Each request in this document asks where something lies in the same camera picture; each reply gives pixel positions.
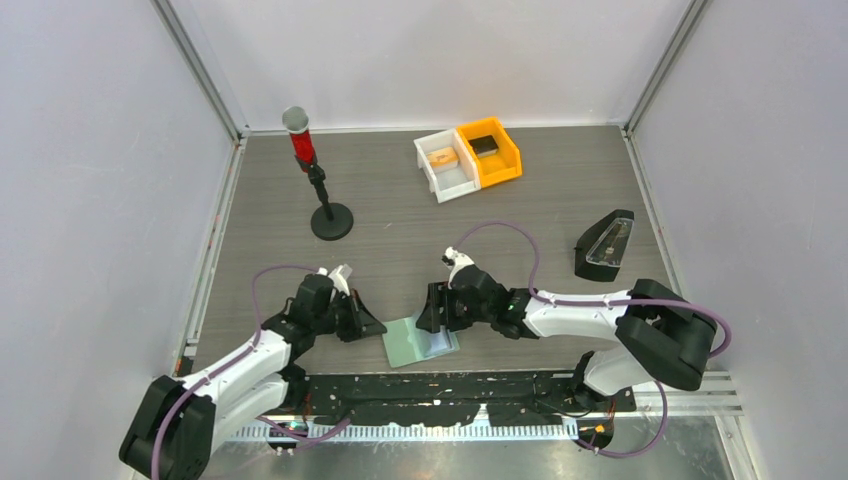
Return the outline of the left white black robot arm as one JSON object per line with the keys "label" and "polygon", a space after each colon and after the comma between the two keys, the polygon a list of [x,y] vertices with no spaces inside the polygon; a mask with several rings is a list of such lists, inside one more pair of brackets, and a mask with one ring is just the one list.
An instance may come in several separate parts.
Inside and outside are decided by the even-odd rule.
{"label": "left white black robot arm", "polygon": [[353,342],[387,331],[348,275],[345,265],[308,270],[283,309],[262,319],[243,345],[193,374],[155,379],[119,448],[120,461],[149,479],[197,479],[241,427],[276,408],[298,412],[307,389],[295,362],[317,337]]}

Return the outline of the green card holder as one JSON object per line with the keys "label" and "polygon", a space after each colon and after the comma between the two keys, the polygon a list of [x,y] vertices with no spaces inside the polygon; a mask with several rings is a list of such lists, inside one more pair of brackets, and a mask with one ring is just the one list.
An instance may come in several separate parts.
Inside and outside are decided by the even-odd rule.
{"label": "green card holder", "polygon": [[460,350],[455,333],[442,327],[437,333],[429,333],[416,327],[420,315],[407,316],[386,322],[387,331],[382,335],[389,365],[400,368],[427,361]]}

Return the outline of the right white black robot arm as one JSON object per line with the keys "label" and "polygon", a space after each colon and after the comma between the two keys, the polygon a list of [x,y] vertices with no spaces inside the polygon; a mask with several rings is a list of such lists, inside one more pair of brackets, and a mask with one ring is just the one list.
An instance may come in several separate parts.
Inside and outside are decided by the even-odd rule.
{"label": "right white black robot arm", "polygon": [[584,354],[575,369],[571,397],[589,411],[649,381],[698,390],[718,330],[714,315],[650,279],[608,294],[562,295],[506,288],[471,265],[429,284],[418,329],[459,331],[476,323],[509,339],[576,336],[613,343]]}

